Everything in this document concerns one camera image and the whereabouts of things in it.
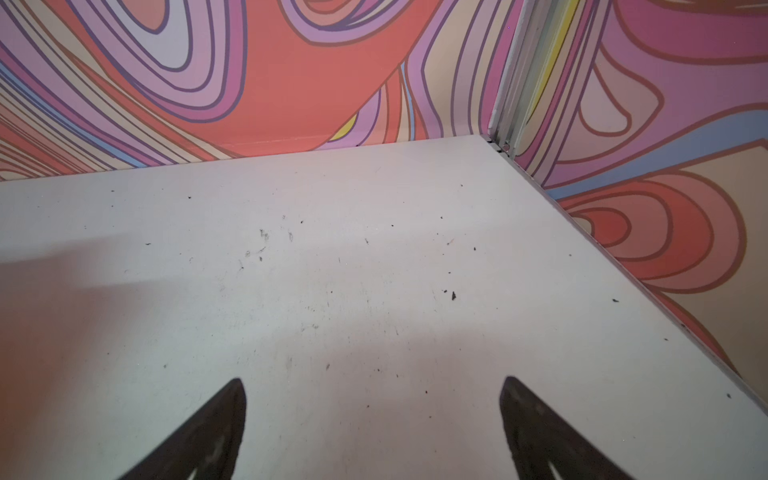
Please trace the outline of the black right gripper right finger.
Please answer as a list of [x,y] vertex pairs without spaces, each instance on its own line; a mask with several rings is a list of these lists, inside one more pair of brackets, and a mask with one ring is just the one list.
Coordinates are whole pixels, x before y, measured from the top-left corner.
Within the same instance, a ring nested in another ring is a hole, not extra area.
[[504,380],[499,406],[520,479],[630,477],[518,378]]

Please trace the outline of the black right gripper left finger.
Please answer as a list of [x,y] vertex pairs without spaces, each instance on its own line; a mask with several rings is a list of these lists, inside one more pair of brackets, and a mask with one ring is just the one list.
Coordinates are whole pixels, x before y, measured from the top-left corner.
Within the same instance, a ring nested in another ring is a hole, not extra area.
[[122,478],[230,479],[246,410],[244,385],[234,378]]

